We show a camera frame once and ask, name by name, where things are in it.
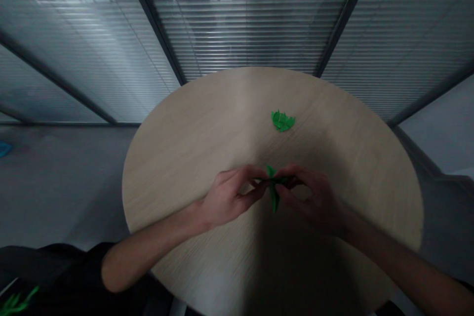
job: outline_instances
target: round wooden table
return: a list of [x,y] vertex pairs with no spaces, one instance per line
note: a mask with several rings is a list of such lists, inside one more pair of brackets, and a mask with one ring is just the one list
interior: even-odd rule
[[[277,132],[271,111],[296,117]],[[204,197],[215,175],[246,163],[297,163],[328,174],[353,209],[418,250],[423,206],[405,150],[367,106],[336,86],[290,70],[238,68],[192,81],[138,129],[123,172],[131,232]],[[308,192],[298,188],[304,198]],[[235,221],[175,248],[153,268],[204,315],[357,315],[394,291],[344,242],[319,236],[266,195]]]

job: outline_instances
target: gray floor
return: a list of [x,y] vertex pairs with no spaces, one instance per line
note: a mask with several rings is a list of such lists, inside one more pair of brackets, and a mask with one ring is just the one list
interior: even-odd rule
[[[67,242],[89,249],[128,235],[121,175],[134,128],[0,126],[0,247]],[[425,205],[421,255],[474,284],[474,198],[414,161]],[[420,315],[399,293],[407,316]]]

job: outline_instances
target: green plant piece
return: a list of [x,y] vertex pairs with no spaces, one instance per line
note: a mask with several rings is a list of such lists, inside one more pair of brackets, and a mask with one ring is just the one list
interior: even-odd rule
[[272,111],[272,122],[277,131],[284,132],[289,130],[293,127],[295,121],[295,118],[287,116],[286,113],[281,113],[280,110],[277,112]]
[[278,209],[278,204],[280,203],[280,195],[278,195],[277,190],[275,189],[276,184],[285,184],[290,177],[280,177],[280,178],[274,178],[273,176],[277,172],[276,169],[273,169],[271,166],[267,165],[267,174],[270,177],[268,181],[270,181],[270,196],[272,197],[272,208],[273,212],[276,212]]
[[19,313],[23,310],[25,310],[30,302],[31,297],[38,292],[40,289],[39,286],[35,287],[30,294],[26,297],[26,299],[18,304],[18,301],[20,300],[21,294],[13,294],[11,295],[8,300],[4,303],[3,307],[0,309],[0,316],[9,316],[11,314],[16,314]]
[[[276,172],[277,171],[275,169],[267,165],[267,173],[270,178],[273,178]],[[272,197],[272,209],[273,209],[273,212],[275,213],[278,210],[278,204],[280,203],[280,195],[278,195],[277,190],[275,189],[275,182],[272,181],[270,183],[269,189],[270,189],[270,196]]]

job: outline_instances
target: person's left hand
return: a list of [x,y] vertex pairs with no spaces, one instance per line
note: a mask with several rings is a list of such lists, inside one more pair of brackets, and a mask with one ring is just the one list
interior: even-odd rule
[[[217,174],[201,205],[206,222],[212,227],[220,226],[247,211],[263,196],[270,184],[268,181],[257,184],[253,181],[254,178],[268,179],[269,177],[263,169],[250,164]],[[255,188],[245,195],[239,194],[239,189],[247,182]]]

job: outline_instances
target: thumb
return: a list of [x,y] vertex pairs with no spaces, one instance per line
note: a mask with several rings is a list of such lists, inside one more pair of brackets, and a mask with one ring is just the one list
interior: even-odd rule
[[264,194],[265,189],[270,185],[269,181],[262,181],[257,184],[255,189],[249,191],[244,196],[240,198],[240,201],[244,205],[245,211],[250,208],[254,203],[256,203]]
[[287,189],[284,185],[281,184],[276,184],[275,189],[286,205],[288,205],[291,209],[295,210],[298,213],[304,213],[305,203],[299,201],[289,189]]

